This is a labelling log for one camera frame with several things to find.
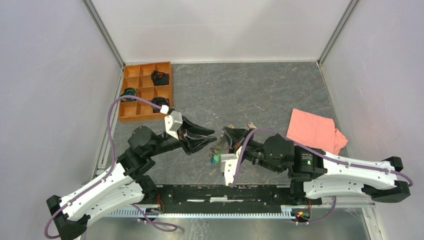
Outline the red key tag with ring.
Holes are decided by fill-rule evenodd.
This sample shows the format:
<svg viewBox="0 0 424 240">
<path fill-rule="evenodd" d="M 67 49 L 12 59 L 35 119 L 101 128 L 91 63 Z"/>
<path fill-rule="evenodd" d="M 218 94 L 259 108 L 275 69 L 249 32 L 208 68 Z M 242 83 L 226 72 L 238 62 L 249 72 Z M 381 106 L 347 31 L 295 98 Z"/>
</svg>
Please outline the red key tag with ring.
<svg viewBox="0 0 424 240">
<path fill-rule="evenodd" d="M 247 127 L 248 127 L 250 130 L 257 129 L 257 127 L 254 125 L 254 123 L 253 123 L 253 122 L 251 122 L 251 121 L 247 123 Z"/>
</svg>

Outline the steel key holder red handle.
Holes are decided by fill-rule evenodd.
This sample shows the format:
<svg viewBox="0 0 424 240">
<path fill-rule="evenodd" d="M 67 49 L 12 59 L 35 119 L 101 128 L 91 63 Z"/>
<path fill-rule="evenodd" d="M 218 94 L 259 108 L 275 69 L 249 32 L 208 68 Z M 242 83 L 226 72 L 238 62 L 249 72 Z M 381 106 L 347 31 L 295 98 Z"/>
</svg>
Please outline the steel key holder red handle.
<svg viewBox="0 0 424 240">
<path fill-rule="evenodd" d="M 221 136 L 210 148 L 210 163 L 218 163 L 221 159 L 221 155 L 228 153 L 231 147 L 230 137 L 226 132 L 222 132 Z"/>
</svg>

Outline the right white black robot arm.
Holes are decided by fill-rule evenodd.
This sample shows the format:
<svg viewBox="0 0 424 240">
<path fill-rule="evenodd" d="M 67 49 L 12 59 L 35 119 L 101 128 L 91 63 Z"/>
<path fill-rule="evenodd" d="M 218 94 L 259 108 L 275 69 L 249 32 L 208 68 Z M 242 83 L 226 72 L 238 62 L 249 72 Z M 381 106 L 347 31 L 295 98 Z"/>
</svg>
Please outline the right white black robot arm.
<svg viewBox="0 0 424 240">
<path fill-rule="evenodd" d="M 224 127 L 229 147 L 220 158 L 225 185 L 234 186 L 243 161 L 271 172 L 287 173 L 289 199 L 295 204 L 336 196 L 369 197 L 379 203 L 400 203 L 411 195 L 408 179 L 399 180 L 403 163 L 399 157 L 366 161 L 342 157 L 307 147 L 278 133 L 263 143 L 254 141 L 255 129 Z"/>
</svg>

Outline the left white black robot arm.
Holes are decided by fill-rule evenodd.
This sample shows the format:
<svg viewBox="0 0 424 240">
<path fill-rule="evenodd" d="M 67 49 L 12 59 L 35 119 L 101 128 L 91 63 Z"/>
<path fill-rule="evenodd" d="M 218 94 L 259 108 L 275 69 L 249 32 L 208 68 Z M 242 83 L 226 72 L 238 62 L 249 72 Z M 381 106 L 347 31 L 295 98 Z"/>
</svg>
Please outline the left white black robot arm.
<svg viewBox="0 0 424 240">
<path fill-rule="evenodd" d="M 74 240 L 104 216 L 131 204 L 153 203 L 156 185 L 146 175 L 155 161 L 152 157 L 182 149 L 194 154 L 216 141 L 215 131 L 189 121 L 185 116 L 164 118 L 165 131 L 155 133 L 147 126 L 137 127 L 128 139 L 129 147 L 102 174 L 65 196 L 53 195 L 46 201 L 61 240 Z"/>
</svg>

